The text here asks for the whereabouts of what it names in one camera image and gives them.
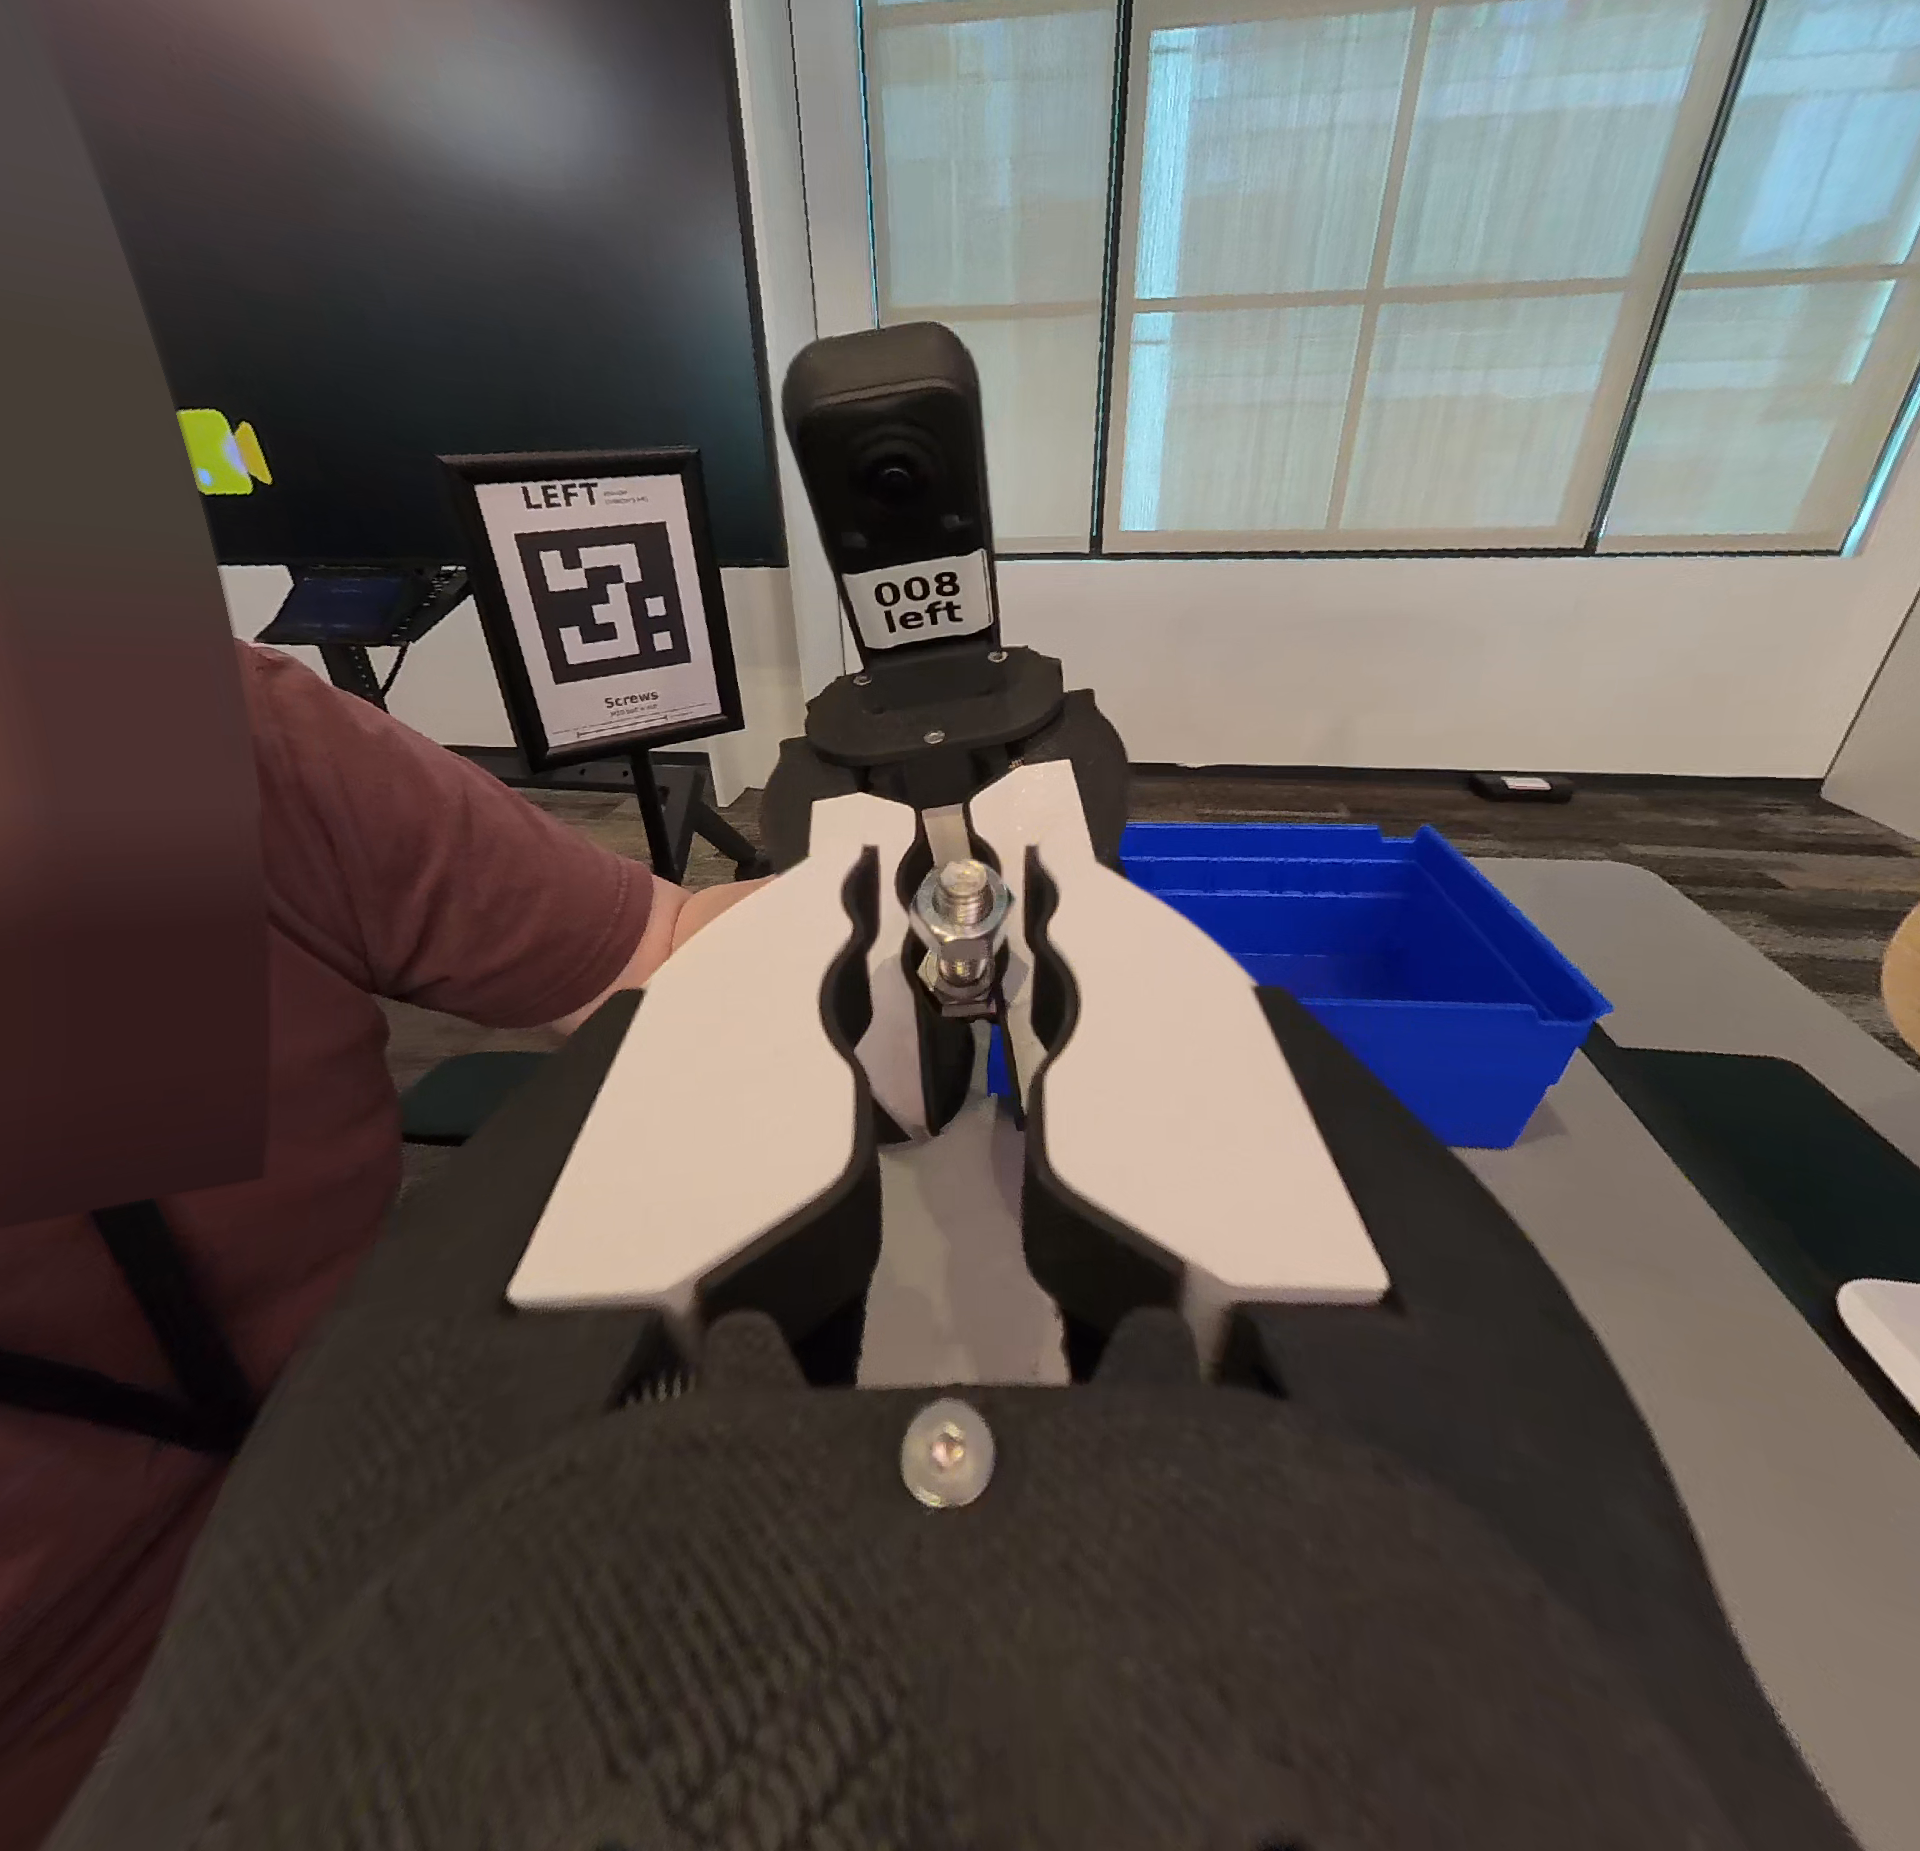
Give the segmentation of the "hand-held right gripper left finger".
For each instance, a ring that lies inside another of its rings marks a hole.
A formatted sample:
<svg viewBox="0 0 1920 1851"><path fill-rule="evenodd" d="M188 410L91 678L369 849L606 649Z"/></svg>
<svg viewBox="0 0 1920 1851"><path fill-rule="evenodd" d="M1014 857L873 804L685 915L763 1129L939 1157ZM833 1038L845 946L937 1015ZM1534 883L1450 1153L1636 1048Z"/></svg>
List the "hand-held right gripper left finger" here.
<svg viewBox="0 0 1920 1851"><path fill-rule="evenodd" d="M521 1313L646 1311L687 1356L772 1322L852 1384L883 1218L870 1079L873 837L827 837L641 994L526 1244Z"/></svg>

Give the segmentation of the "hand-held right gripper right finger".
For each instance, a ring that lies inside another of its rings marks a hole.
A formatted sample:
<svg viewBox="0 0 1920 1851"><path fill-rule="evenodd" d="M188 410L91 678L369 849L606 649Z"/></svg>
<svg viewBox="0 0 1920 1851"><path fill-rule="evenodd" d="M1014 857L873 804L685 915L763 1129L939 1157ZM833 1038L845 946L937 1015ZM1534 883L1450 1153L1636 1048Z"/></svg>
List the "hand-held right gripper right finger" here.
<svg viewBox="0 0 1920 1851"><path fill-rule="evenodd" d="M1072 1380L1139 1311L1170 1311L1215 1371L1245 1311L1388 1300L1255 982L1065 843L1020 865L1020 1113L1020 1247Z"/></svg>

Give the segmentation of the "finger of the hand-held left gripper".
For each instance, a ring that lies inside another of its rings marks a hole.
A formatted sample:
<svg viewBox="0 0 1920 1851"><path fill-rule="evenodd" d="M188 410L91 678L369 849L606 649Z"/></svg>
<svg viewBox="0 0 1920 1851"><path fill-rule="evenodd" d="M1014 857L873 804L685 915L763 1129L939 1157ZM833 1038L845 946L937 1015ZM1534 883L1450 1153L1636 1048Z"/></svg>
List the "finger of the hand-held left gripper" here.
<svg viewBox="0 0 1920 1851"><path fill-rule="evenodd" d="M1065 1048L1087 1005L1087 926L1125 877L1094 849L1085 799L1065 759L1010 771L974 799L972 822L1010 897L1001 1035L1008 1079L1027 1118L1046 1061Z"/></svg>
<svg viewBox="0 0 1920 1851"><path fill-rule="evenodd" d="M876 926L866 951L870 1021L856 1057L885 1117L901 1138L930 1138L923 1099L920 1035L920 989L905 970L911 936L905 905L899 897L899 869L914 845L917 819L911 807L867 793L816 801L810 813L810 861L847 852L876 855Z"/></svg>

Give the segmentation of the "silver hex nut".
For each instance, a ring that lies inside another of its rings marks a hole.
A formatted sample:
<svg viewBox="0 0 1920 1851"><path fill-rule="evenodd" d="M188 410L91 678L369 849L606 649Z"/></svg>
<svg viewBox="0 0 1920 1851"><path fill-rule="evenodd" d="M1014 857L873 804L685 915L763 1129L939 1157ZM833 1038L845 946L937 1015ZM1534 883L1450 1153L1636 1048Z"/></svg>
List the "silver hex nut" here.
<svg viewBox="0 0 1920 1851"><path fill-rule="evenodd" d="M988 886L954 905L943 881L928 879L908 908L908 923L936 962L950 966L948 979L977 981L977 966L989 966L1001 949L1010 905L1005 886Z"/></svg>

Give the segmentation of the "silver hex bolt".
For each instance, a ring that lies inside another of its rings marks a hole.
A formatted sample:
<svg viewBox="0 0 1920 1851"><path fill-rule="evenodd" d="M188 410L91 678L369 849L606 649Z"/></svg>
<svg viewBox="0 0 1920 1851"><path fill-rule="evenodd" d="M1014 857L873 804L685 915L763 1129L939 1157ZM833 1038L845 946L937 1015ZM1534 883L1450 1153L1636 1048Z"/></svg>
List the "silver hex bolt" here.
<svg viewBox="0 0 1920 1851"><path fill-rule="evenodd" d="M974 858L974 857L948 858L948 861L936 865L932 871L928 871L923 881L928 881L928 879L939 879L943 886L944 886L946 900L950 900L954 905L958 905L961 900L975 897L977 892L988 890L988 886L1005 886L1005 879L999 877L993 865L989 865L980 858ZM999 961L1001 961L1001 949L997 951L992 962L977 966L977 970L983 971L983 977L977 981L954 981L954 979L946 977L950 966L936 962L936 958L923 949L920 979L921 979L923 987L928 989L930 999L948 1016L958 1016L958 1019L989 1016L997 1008Z"/></svg>

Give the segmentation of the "blue plastic parts bin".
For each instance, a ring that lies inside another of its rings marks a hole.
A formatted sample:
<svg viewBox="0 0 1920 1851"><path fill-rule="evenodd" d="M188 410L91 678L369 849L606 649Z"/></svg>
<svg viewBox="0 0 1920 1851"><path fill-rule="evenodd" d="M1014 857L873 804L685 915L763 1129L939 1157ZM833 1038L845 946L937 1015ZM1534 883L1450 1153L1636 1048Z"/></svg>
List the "blue plastic parts bin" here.
<svg viewBox="0 0 1920 1851"><path fill-rule="evenodd" d="M1128 822L1121 869L1444 1144L1509 1148L1613 1004L1438 829Z"/></svg>

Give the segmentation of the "person's left forearm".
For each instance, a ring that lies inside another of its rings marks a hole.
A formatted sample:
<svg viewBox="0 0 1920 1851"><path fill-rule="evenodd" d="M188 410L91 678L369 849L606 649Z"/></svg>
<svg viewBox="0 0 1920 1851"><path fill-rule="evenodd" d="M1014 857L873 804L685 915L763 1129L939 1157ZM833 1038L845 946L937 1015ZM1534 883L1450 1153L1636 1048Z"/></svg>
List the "person's left forearm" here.
<svg viewBox="0 0 1920 1851"><path fill-rule="evenodd" d="M685 949L694 936L717 924L752 892L769 889L772 877L743 879L708 889L685 889L655 879L648 919L632 961L632 986L644 987L660 967Z"/></svg>

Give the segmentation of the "black sign stand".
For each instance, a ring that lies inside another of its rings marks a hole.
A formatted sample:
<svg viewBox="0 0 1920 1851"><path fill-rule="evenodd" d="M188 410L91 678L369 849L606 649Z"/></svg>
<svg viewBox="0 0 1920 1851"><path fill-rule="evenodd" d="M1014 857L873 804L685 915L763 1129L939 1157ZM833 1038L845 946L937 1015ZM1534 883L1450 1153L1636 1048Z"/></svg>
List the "black sign stand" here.
<svg viewBox="0 0 1920 1851"><path fill-rule="evenodd" d="M450 701L445 701L432 689L419 689L416 678L407 678L407 695L401 698L396 722L412 728L416 734L439 741L445 730L456 730L456 738L445 747L465 759L470 759L482 771L513 786L557 786L557 790L618 790L641 804L641 785L635 758L626 747L592 755L583 748L573 748L564 763L549 768L536 768L523 748L516 732L513 712L504 697L486 638L486 615L470 592L470 580L465 565L439 565L430 561L359 561L359 563L322 563L317 568L412 568L432 580L436 591L429 608L416 621L416 636L401 648L272 648L285 657L292 657L324 672L327 680L359 698L362 706L388 712L389 689L396 683L396 672L407 660L412 649L419 649L429 636L452 623L449 648L470 652L452 672L456 678L482 678L479 689L457 689ZM295 571L315 571L314 565L290 565L286 571L292 582ZM460 730L470 728L470 718L482 719L477 740L466 740ZM710 795L710 763L705 755L672 758L655 751L644 753L642 764L654 778L659 809L642 812L641 822L646 842L646 858L659 877L685 881L692 842L705 837L734 865L734 877L759 877L763 855L758 843L732 828L715 807Z"/></svg>

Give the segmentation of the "black framed marker sign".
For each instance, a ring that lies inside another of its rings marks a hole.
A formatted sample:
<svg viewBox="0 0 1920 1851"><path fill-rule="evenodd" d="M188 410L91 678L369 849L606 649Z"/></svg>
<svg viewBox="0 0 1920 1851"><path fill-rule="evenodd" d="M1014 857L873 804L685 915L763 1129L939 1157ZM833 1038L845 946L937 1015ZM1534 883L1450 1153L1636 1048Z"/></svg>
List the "black framed marker sign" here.
<svg viewBox="0 0 1920 1851"><path fill-rule="evenodd" d="M745 728L694 447L465 454L438 464L531 771Z"/></svg>

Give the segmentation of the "small dark tablet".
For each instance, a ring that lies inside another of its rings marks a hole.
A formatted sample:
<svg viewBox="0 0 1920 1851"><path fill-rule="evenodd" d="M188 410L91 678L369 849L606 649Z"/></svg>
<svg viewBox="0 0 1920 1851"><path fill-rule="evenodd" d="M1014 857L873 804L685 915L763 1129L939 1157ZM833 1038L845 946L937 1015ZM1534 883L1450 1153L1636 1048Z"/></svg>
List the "small dark tablet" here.
<svg viewBox="0 0 1920 1851"><path fill-rule="evenodd" d="M416 636L436 583L412 568L295 571L254 640L276 648L401 648Z"/></svg>

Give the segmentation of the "large grid window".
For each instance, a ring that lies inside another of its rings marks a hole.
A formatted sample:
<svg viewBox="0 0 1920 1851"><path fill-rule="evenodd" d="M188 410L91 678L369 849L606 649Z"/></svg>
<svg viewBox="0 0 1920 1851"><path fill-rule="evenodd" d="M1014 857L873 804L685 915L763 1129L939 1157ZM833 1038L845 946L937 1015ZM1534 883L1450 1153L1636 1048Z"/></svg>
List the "large grid window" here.
<svg viewBox="0 0 1920 1851"><path fill-rule="evenodd" d="M1917 0L858 0L873 297L1001 553L1839 553Z"/></svg>

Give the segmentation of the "large black screen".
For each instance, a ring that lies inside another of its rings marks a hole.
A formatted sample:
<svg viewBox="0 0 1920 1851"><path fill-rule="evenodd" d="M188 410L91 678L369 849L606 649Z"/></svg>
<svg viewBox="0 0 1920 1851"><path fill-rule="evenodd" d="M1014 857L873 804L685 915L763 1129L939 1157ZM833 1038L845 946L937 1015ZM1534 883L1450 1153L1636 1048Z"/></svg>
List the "large black screen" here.
<svg viewBox="0 0 1920 1851"><path fill-rule="evenodd" d="M452 563L445 455L689 447L779 565L730 0L28 0L221 565Z"/></svg>

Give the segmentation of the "instruction sheet on stand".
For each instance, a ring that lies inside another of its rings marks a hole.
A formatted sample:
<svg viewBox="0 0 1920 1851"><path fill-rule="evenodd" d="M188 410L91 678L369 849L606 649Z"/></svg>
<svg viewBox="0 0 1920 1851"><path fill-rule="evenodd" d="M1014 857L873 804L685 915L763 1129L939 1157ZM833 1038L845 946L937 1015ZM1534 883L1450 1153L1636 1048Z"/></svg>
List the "instruction sheet on stand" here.
<svg viewBox="0 0 1920 1851"><path fill-rule="evenodd" d="M1917 908L1881 961L1881 999L1901 1042L1917 1051ZM1917 1283L1855 1279L1836 1293L1836 1314L1881 1377L1917 1414Z"/></svg>

